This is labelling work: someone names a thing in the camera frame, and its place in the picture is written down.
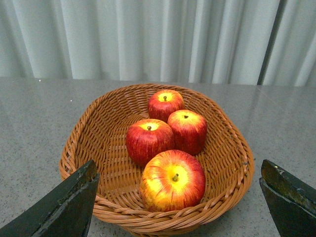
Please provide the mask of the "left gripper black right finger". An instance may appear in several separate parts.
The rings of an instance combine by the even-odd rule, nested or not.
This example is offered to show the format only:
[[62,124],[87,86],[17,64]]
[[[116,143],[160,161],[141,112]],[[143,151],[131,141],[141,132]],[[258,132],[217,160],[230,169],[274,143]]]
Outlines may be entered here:
[[281,237],[316,235],[316,190],[265,159],[260,187]]

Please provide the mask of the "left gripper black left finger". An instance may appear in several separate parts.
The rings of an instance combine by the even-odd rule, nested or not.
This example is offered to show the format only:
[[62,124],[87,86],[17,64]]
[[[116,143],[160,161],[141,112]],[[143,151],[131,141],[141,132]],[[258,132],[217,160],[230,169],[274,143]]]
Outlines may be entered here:
[[2,237],[85,237],[100,175],[88,161],[20,216],[3,226]]

